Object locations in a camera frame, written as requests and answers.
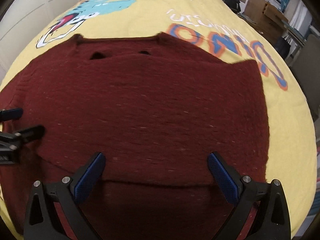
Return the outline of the dark red knit sweater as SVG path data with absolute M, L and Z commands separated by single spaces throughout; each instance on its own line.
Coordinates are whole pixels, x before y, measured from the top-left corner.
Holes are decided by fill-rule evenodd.
M 23 116 L 3 129 L 46 133 L 1 167 L 9 216 L 23 232 L 34 181 L 60 181 L 95 152 L 107 159 L 82 210 L 103 239 L 211 239 L 229 215 L 207 157 L 265 181 L 269 126 L 257 63 L 224 63 L 165 33 L 74 35 L 1 91 Z

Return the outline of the white wardrobe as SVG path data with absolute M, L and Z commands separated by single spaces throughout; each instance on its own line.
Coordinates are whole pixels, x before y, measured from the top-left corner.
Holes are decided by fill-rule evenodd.
M 1 19 L 1 79 L 25 46 L 80 0 L 14 0 Z

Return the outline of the grey green chair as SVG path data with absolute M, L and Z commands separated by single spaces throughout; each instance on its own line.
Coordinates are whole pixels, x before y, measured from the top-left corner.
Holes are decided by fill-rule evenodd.
M 313 112 L 319 110 L 319 66 L 319 38 L 310 34 L 291 70 Z

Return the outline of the dark blue hanging bag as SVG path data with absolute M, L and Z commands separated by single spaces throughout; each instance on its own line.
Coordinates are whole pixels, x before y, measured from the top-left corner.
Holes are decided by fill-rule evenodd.
M 283 37 L 279 37 L 273 46 L 282 59 L 286 59 L 290 52 L 290 44 Z

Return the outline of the wooden drawer cabinet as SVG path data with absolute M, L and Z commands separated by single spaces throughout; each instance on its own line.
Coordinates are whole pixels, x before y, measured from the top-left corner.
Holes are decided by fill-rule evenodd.
M 255 23 L 256 31 L 273 46 L 283 35 L 287 18 L 275 6 L 266 0 L 248 0 L 244 15 Z

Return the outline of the yellow dino print bedspread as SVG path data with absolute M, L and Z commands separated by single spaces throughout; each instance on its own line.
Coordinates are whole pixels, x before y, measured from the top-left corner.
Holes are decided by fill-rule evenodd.
M 27 6 L 40 9 L 31 22 L 6 29 L 10 18 Z M 287 196 L 291 233 L 295 235 L 310 210 L 316 189 L 317 157 L 313 120 L 297 80 L 271 44 L 221 0 L 81 0 L 42 31 L 47 17 L 38 0 L 16 1 L 1 21 L 1 52 L 20 51 L 1 75 L 1 87 L 32 59 L 74 34 L 87 38 L 147 37 L 161 31 L 194 42 L 225 62 L 255 59 L 261 68 L 270 127 L 267 179 L 281 180 Z

